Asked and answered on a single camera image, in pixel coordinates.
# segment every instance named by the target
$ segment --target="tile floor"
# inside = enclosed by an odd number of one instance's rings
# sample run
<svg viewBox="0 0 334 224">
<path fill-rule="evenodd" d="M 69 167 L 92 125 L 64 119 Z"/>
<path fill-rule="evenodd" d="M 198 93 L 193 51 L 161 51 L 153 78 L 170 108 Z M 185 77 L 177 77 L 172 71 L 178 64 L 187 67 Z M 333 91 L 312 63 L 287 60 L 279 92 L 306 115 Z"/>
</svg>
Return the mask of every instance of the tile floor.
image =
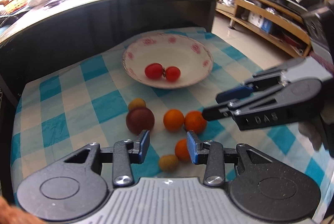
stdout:
<svg viewBox="0 0 334 224">
<path fill-rule="evenodd" d="M 269 41 L 236 23 L 235 30 L 228 28 L 230 19 L 220 13 L 216 14 L 213 33 L 238 49 L 262 69 L 277 66 L 292 57 Z M 321 224 L 334 224 L 333 216 Z"/>
</svg>

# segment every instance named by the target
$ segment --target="plate rim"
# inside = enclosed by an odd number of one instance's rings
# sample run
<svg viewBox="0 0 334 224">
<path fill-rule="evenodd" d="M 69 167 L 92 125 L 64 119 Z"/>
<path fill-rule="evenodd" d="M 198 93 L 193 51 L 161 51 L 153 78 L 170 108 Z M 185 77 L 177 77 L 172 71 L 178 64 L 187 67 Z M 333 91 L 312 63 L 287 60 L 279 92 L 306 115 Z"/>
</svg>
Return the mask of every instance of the plate rim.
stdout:
<svg viewBox="0 0 334 224">
<path fill-rule="evenodd" d="M 157 34 L 151 34 L 150 36 L 156 36 L 156 35 L 169 35 L 169 33 L 157 33 Z M 183 38 L 191 38 L 191 37 L 187 37 L 187 36 L 184 36 L 182 34 L 172 34 L 172 35 L 177 35 L 177 36 L 180 36 L 180 37 L 183 37 Z M 144 84 L 144 85 L 147 85 L 149 87 L 154 87 L 154 88 L 159 88 L 159 89 L 178 89 L 178 88 L 185 88 L 185 87 L 189 87 L 189 86 L 192 86 L 192 85 L 195 85 L 195 84 L 198 84 L 200 83 L 201 81 L 203 81 L 205 78 L 207 78 L 210 73 L 212 72 L 212 69 L 213 69 L 213 56 L 210 52 L 210 50 L 202 43 L 202 42 L 199 42 L 198 40 L 196 39 L 193 39 L 191 38 L 191 40 L 194 40 L 196 41 L 198 44 L 202 45 L 203 46 L 203 49 L 206 51 L 206 53 L 208 54 L 209 56 L 209 59 L 211 60 L 211 66 L 209 67 L 209 69 L 207 70 L 206 74 L 203 76 L 203 78 L 199 79 L 198 81 L 196 81 L 195 83 L 191 83 L 191 84 L 186 84 L 186 85 L 179 85 L 179 86 L 160 86 L 160 85 L 155 85 L 155 86 L 152 86 L 150 83 L 147 83 L 145 81 L 142 81 L 142 80 L 139 80 L 138 77 L 136 76 L 133 76 L 128 70 L 127 68 L 125 67 L 125 56 L 126 56 L 126 52 L 128 50 L 128 48 L 135 44 L 139 39 L 142 39 L 142 38 L 138 38 L 136 39 L 136 41 L 132 42 L 131 44 L 129 44 L 126 49 L 123 51 L 123 54 L 122 54 L 122 67 L 123 69 L 125 70 L 125 72 L 132 78 L 134 79 L 135 81 L 137 81 L 138 83 L 141 83 L 141 84 Z"/>
</svg>

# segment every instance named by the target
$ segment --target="orange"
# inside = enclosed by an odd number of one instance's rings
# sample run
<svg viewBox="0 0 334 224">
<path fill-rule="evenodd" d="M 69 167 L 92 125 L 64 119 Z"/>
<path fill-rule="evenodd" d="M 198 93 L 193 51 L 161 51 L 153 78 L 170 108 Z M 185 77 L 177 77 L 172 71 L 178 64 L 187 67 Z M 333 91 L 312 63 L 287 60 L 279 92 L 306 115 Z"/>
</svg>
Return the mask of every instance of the orange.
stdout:
<svg viewBox="0 0 334 224">
<path fill-rule="evenodd" d="M 164 115 L 164 126 L 169 132 L 177 132 L 181 129 L 184 122 L 184 116 L 181 111 L 171 109 Z"/>
<path fill-rule="evenodd" d="M 207 121 L 200 111 L 190 111 L 184 118 L 184 127 L 187 131 L 194 131 L 196 134 L 202 133 L 206 128 Z"/>
<path fill-rule="evenodd" d="M 190 161 L 190 155 L 187 148 L 187 139 L 181 139 L 175 146 L 175 155 L 180 161 Z"/>
</svg>

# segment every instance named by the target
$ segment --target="white gloved hand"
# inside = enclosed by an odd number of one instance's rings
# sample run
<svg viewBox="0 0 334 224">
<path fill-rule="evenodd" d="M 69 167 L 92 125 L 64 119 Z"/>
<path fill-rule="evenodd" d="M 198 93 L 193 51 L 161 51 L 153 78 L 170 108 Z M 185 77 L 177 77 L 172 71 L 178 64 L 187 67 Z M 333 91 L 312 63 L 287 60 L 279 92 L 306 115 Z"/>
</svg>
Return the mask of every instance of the white gloved hand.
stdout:
<svg viewBox="0 0 334 224">
<path fill-rule="evenodd" d="M 324 123 L 328 125 L 334 123 L 333 100 L 327 100 L 325 102 L 324 109 L 321 111 L 320 116 Z M 318 151 L 322 144 L 328 149 L 327 140 L 325 139 L 326 134 L 320 116 L 316 116 L 309 121 L 299 122 L 298 125 L 299 132 L 311 141 L 315 151 Z"/>
</svg>

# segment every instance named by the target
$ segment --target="white plate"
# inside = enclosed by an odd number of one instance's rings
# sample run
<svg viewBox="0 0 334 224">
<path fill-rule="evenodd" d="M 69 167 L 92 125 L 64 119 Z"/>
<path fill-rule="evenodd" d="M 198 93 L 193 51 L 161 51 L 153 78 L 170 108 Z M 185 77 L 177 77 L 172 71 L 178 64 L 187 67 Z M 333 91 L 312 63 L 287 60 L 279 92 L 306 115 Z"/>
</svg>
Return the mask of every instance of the white plate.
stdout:
<svg viewBox="0 0 334 224">
<path fill-rule="evenodd" d="M 181 77 L 168 82 L 161 77 L 151 80 L 145 75 L 145 68 L 159 63 L 165 69 L 178 67 Z M 200 42 L 183 35 L 160 33 L 138 39 L 124 51 L 122 64 L 125 71 L 136 81 L 151 87 L 175 89 L 201 82 L 213 68 L 210 51 Z"/>
</svg>

